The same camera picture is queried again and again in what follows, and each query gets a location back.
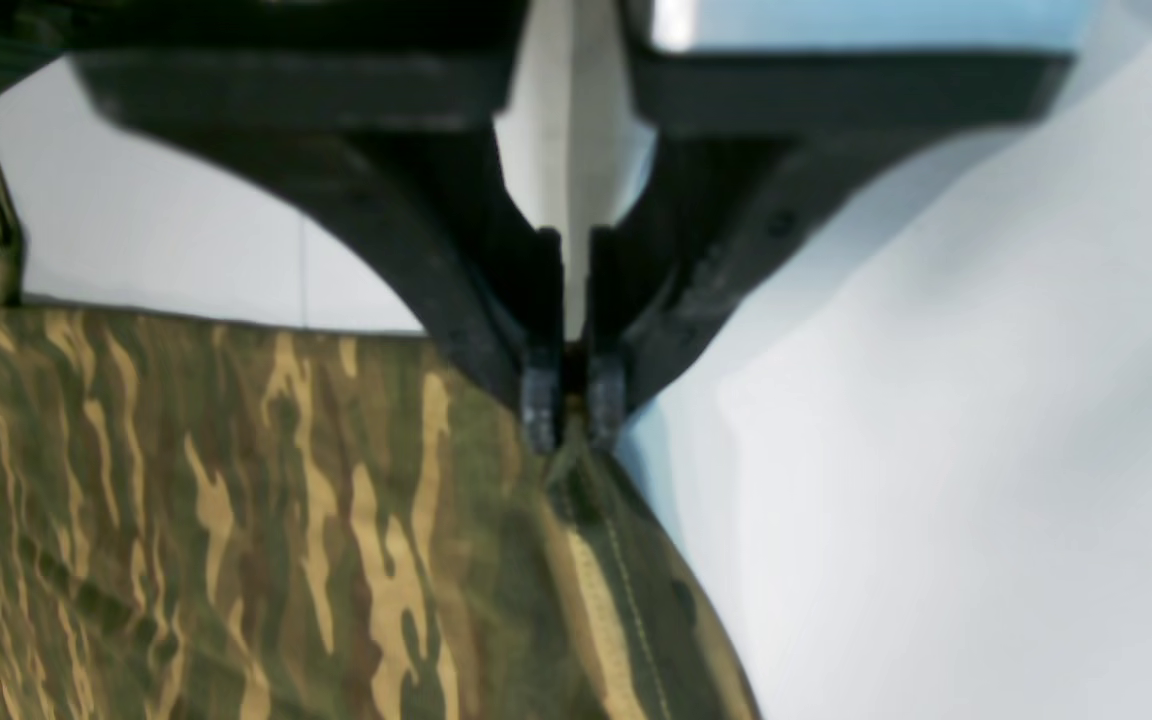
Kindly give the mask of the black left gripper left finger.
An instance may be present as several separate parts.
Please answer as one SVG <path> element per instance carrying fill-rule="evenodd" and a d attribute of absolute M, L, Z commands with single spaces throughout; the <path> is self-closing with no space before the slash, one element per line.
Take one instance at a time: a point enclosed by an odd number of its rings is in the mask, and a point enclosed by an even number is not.
<path fill-rule="evenodd" d="M 561 237 L 506 188 L 493 118 L 508 58 L 88 50 L 74 63 L 109 122 L 320 223 L 516 414 L 532 450 L 561 445 Z"/>

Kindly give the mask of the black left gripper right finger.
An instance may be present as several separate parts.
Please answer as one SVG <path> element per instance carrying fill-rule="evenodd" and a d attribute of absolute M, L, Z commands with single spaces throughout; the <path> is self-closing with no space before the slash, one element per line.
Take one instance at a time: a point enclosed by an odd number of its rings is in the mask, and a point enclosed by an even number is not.
<path fill-rule="evenodd" d="M 1043 50 L 630 51 L 655 147 L 626 217 L 591 234 L 591 442 L 616 442 L 856 192 L 937 143 L 1043 118 L 1071 67 Z"/>

